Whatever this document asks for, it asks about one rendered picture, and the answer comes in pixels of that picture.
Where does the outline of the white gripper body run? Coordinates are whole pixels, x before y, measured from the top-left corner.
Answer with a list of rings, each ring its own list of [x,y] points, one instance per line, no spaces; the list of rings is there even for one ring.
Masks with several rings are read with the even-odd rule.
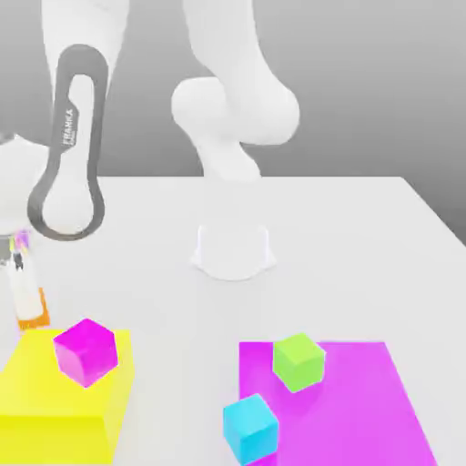
[[[7,266],[7,276],[13,292],[15,314],[19,320],[32,320],[41,316],[39,287],[33,267],[25,262],[17,268],[11,260]]]

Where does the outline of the small magenta cube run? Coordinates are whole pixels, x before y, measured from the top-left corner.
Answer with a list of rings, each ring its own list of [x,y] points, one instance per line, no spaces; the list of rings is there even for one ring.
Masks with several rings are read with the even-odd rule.
[[[53,338],[58,368],[83,388],[88,388],[118,365],[113,331],[91,319]]]

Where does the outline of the small cyan cube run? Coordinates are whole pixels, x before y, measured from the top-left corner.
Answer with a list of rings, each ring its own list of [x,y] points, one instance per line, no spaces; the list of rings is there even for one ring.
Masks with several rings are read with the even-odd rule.
[[[277,452],[279,420],[260,394],[226,406],[222,420],[224,438],[240,466]]]

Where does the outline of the small green cube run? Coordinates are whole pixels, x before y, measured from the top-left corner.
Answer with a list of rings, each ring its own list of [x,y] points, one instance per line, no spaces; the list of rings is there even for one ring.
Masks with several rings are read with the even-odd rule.
[[[291,393],[322,382],[326,351],[306,333],[273,343],[272,371]]]

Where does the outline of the large yellow box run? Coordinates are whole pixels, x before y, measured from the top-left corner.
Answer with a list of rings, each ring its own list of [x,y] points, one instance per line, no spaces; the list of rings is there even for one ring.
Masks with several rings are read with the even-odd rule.
[[[1,464],[109,464],[135,375],[130,333],[118,364],[89,388],[62,373],[53,329],[26,331],[0,372]]]

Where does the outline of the large magenta box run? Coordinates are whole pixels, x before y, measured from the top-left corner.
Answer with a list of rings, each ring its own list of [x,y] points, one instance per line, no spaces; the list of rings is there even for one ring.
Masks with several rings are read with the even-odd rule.
[[[272,343],[240,343],[240,397],[260,394],[279,420],[277,452],[252,466],[438,466],[386,345],[320,345],[323,381],[292,393]]]

